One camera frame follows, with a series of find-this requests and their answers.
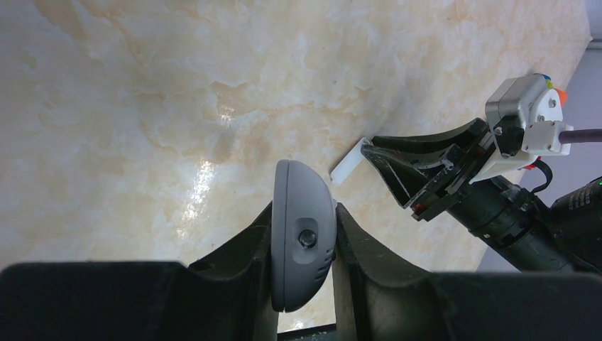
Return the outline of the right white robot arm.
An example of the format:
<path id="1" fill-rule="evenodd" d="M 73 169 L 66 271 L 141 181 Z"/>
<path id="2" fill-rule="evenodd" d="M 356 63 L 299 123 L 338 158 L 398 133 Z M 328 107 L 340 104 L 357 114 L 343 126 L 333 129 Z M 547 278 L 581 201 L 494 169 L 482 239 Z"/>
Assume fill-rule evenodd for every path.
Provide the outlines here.
<path id="1" fill-rule="evenodd" d="M 425 136 L 375 136 L 362 155 L 418 220 L 449 213 L 520 271 L 601 272 L 601 180 L 546 206 L 501 175 L 473 181 L 495 152 L 486 122 Z"/>

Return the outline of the white battery cover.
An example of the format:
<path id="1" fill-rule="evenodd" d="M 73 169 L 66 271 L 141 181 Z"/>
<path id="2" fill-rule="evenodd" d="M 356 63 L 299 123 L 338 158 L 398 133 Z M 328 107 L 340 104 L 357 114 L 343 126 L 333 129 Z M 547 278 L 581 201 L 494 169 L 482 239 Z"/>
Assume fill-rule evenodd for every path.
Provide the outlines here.
<path id="1" fill-rule="evenodd" d="M 361 150 L 367 144 L 370 144 L 370 141 L 366 137 L 362 137 L 335 165 L 330 173 L 333 184 L 340 186 L 365 159 Z"/>

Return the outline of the orange blue toy car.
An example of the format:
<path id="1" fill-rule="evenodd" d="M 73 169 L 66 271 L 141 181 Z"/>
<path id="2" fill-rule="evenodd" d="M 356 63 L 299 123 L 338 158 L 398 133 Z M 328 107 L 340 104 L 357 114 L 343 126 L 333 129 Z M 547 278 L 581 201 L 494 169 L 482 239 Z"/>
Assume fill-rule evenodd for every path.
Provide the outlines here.
<path id="1" fill-rule="evenodd" d="M 546 81 L 546 84 L 547 84 L 547 88 L 556 91 L 556 93 L 559 96 L 560 105 L 563 107 L 566 104 L 567 100 L 568 100 L 568 94 L 565 91 L 556 88 L 553 85 L 552 78 L 550 76 L 543 74 L 543 77 L 545 78 L 545 81 Z"/>

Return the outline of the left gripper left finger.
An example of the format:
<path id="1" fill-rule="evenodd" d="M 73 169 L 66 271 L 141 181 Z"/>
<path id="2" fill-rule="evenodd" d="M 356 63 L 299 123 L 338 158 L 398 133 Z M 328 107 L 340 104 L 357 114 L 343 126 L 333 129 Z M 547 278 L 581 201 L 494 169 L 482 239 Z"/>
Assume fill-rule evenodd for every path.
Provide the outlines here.
<path id="1" fill-rule="evenodd" d="M 270 219 L 186 266 L 21 263 L 1 272 L 2 340 L 275 340 Z"/>

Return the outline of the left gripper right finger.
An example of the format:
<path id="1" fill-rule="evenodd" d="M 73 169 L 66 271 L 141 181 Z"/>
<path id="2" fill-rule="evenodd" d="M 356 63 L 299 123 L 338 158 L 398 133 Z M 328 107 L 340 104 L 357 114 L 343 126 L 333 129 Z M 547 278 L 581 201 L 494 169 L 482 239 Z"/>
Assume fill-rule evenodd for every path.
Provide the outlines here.
<path id="1" fill-rule="evenodd" d="M 601 277 L 432 273 L 336 207 L 339 340 L 600 340 Z"/>

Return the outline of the white remote control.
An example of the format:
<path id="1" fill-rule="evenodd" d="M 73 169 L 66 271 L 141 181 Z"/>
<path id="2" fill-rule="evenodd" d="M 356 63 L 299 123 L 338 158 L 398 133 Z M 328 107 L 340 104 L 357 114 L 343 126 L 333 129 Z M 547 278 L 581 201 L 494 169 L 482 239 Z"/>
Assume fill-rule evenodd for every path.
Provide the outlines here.
<path id="1" fill-rule="evenodd" d="M 274 311 L 294 312 L 322 287 L 334 259 L 335 207 L 318 173 L 299 161 L 278 161 L 270 238 Z"/>

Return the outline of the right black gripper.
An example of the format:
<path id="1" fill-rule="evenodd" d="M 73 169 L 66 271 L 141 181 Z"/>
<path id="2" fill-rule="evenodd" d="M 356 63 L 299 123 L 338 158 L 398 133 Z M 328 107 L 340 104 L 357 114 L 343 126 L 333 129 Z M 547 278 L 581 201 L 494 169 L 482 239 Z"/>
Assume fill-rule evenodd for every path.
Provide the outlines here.
<path id="1" fill-rule="evenodd" d="M 430 221 L 457 204 L 460 188 L 495 149 L 487 123 L 479 118 L 442 133 L 374 136 L 371 142 L 362 146 L 363 156 L 417 221 Z"/>

